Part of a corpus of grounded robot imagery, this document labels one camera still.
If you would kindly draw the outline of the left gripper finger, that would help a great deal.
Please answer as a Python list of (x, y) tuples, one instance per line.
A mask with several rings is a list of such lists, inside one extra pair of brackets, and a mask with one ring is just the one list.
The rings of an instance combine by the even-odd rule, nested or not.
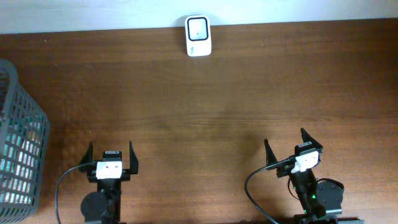
[(85, 155), (82, 157), (79, 165), (79, 171), (80, 172), (91, 172), (94, 168), (94, 163), (93, 163), (93, 143), (90, 142), (88, 149), (85, 153)]
[(126, 172), (129, 175), (135, 175), (139, 172), (139, 161), (134, 152), (132, 141), (129, 142), (129, 168)]

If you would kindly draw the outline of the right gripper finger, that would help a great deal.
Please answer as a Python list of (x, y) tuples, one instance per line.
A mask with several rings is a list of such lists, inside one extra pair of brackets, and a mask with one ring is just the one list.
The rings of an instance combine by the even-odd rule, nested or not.
[(304, 128), (301, 128), (300, 132), (301, 132), (302, 139), (304, 142), (311, 142), (312, 146), (315, 149), (319, 149), (319, 150), (323, 149), (323, 146), (318, 141), (316, 141), (313, 137), (311, 137), (311, 135), (309, 135), (309, 133)]
[(268, 139), (264, 140), (264, 146), (266, 152), (266, 169), (272, 170), (273, 166), (278, 162), (278, 160), (271, 149)]

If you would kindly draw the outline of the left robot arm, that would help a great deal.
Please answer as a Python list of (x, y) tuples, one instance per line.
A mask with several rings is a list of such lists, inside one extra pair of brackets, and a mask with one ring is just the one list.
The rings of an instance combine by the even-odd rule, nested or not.
[(80, 210), (85, 223), (115, 224), (121, 222), (121, 185), (138, 174), (139, 161), (129, 143), (129, 167), (123, 168), (121, 151), (105, 151), (100, 160), (93, 159), (93, 145), (89, 144), (82, 157), (79, 171), (86, 174), (96, 191), (81, 201)]

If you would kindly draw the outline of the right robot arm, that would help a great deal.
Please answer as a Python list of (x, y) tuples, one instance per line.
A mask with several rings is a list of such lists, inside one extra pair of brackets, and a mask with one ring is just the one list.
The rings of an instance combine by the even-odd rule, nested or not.
[(294, 215), (294, 223), (364, 223), (358, 218), (339, 218), (345, 187), (329, 178), (318, 179), (312, 169), (321, 162), (323, 146), (303, 128), (303, 143), (295, 146), (294, 154), (277, 160), (267, 139), (264, 140), (266, 169), (276, 170), (278, 178), (288, 177), (304, 213)]

